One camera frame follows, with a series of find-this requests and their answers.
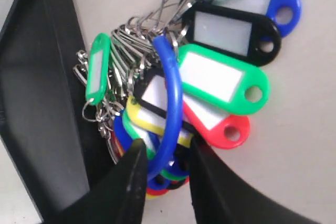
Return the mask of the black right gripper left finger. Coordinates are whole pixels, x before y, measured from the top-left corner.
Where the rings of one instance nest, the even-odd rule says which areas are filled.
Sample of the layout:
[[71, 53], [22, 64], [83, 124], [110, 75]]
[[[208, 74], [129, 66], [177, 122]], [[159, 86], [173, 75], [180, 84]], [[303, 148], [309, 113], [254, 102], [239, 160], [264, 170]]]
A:
[[57, 216], [56, 223], [141, 223], [148, 159], [142, 139], [89, 193]]

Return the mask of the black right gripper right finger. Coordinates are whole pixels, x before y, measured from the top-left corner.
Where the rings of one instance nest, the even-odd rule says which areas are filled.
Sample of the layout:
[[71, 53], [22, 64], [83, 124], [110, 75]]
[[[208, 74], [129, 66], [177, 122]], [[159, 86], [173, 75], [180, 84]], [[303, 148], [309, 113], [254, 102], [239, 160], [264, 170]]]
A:
[[314, 223], [235, 174], [200, 136], [191, 141], [190, 192], [197, 223]]

